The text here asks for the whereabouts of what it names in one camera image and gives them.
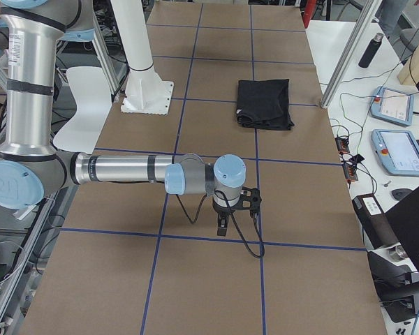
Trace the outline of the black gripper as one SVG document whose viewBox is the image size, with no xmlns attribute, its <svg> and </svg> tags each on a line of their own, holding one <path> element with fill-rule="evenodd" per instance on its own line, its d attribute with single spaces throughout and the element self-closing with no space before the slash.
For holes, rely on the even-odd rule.
<svg viewBox="0 0 419 335">
<path fill-rule="evenodd" d="M 216 202 L 212 203 L 212 207 L 217 213 L 217 232 L 216 234 L 221 237 L 225 237 L 228 231 L 228 225 L 230 222 L 230 217 L 234 214 L 235 210 L 228 206 L 224 207 Z"/>
</svg>

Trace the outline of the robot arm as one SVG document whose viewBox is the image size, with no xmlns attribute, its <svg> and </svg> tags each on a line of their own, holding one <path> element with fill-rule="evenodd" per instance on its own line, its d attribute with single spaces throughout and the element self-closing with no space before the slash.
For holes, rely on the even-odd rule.
<svg viewBox="0 0 419 335">
<path fill-rule="evenodd" d="M 87 182 L 162 183 L 168 194 L 212 197 L 220 236 L 246 200 L 246 166 L 226 154 L 206 163 L 195 154 L 96 156 L 112 106 L 101 67 L 67 70 L 77 110 L 51 133 L 57 43 L 91 41 L 90 1 L 2 1 L 9 29 L 6 137 L 0 144 L 0 206 L 24 209 L 67 186 Z"/>
</svg>

